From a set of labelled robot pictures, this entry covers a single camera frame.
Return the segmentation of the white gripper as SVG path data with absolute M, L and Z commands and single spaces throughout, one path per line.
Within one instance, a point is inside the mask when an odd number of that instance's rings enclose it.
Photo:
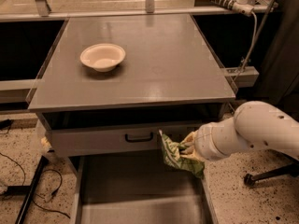
M 184 159 L 202 161 L 218 161 L 228 158 L 229 153 L 223 149 L 224 138 L 231 127 L 226 121 L 209 122 L 202 125 L 197 132 L 189 133 L 180 143 L 188 147 L 179 152 Z

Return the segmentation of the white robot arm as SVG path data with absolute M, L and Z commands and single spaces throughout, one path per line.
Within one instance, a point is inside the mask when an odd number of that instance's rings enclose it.
M 231 118 L 209 122 L 187 137 L 184 158 L 218 161 L 238 152 L 275 150 L 299 158 L 299 122 L 264 102 L 242 104 Z

